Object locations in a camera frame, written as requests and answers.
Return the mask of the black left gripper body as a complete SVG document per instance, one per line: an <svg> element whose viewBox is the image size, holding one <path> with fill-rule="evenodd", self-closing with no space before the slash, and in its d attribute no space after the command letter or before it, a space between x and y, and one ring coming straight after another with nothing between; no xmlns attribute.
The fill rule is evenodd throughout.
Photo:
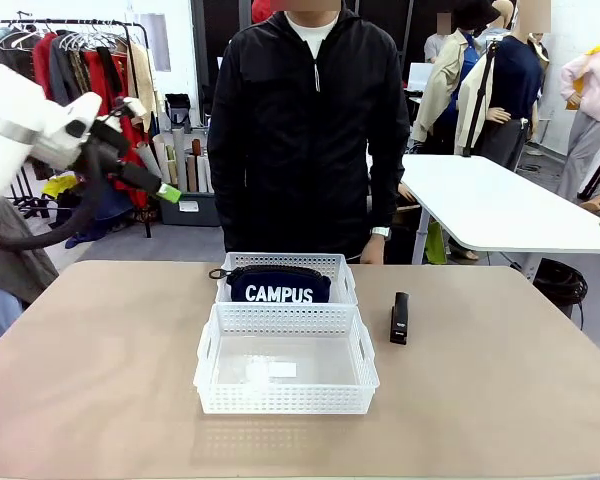
<svg viewBox="0 0 600 480"><path fill-rule="evenodd" d="M92 124L88 139L82 145L77 159L79 174L90 175L88 153L92 151L102 175L122 175L124 158L129 153L131 143L118 127L111 124L111 120L116 121L117 118L97 118Z"/></svg>

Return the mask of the person's left hand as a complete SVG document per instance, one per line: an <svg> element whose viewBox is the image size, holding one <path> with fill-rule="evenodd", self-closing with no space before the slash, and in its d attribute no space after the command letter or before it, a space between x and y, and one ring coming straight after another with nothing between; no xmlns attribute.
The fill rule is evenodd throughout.
<svg viewBox="0 0 600 480"><path fill-rule="evenodd" d="M372 234L361 253L360 263L368 265L383 265L385 243L386 238L383 235Z"/></svg>

